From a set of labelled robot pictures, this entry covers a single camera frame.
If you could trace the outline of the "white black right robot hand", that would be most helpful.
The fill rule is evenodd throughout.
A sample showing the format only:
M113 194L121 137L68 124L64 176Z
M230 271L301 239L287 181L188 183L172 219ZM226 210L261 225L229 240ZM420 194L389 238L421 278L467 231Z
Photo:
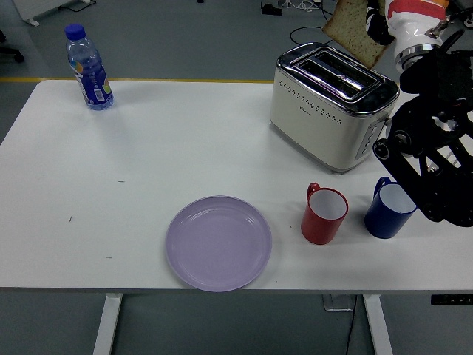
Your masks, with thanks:
M367 35L377 44L395 43L395 54L421 45L440 46L439 35L428 32L446 19L448 1L368 1Z

